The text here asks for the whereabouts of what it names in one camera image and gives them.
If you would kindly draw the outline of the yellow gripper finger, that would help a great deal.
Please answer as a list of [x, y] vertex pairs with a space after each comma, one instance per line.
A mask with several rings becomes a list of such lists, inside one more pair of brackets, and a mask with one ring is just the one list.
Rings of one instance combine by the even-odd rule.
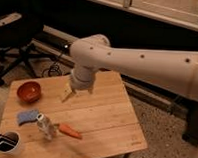
[[70, 97], [74, 93], [74, 89], [71, 87], [69, 83], [67, 83], [63, 88], [63, 93], [60, 97], [60, 100], [64, 102], [68, 97]]
[[90, 93], [90, 94], [93, 94], [93, 86], [91, 86], [89, 89], [88, 89], [88, 92]]

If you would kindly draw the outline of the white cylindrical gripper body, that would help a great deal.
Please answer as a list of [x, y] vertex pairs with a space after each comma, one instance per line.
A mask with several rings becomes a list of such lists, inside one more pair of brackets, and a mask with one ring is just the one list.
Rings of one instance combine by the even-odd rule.
[[69, 78], [70, 86], [79, 91], [87, 90], [93, 86], [95, 71], [92, 68], [75, 65]]

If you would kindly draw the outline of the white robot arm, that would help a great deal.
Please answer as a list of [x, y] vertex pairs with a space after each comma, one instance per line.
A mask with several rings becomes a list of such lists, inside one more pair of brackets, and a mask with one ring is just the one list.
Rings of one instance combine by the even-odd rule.
[[79, 91], [93, 86], [100, 69], [156, 85], [198, 102], [198, 52], [157, 49], [119, 49], [100, 34], [78, 38], [70, 45], [74, 61], [70, 86]]

